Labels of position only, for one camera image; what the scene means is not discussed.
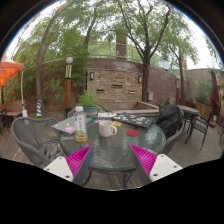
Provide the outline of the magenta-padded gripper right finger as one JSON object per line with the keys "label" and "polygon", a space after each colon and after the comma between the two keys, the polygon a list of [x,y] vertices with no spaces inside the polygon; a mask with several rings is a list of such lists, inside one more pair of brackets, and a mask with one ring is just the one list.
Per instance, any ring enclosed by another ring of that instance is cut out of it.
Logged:
{"label": "magenta-padded gripper right finger", "polygon": [[165,154],[155,155],[135,145],[130,146],[129,153],[143,186],[182,169]]}

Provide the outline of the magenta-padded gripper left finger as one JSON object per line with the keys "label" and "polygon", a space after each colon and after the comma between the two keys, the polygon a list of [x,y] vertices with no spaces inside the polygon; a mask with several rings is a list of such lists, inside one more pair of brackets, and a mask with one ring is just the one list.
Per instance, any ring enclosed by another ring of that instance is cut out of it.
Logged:
{"label": "magenta-padded gripper left finger", "polygon": [[93,148],[89,145],[68,157],[59,156],[44,170],[81,186],[93,154]]}

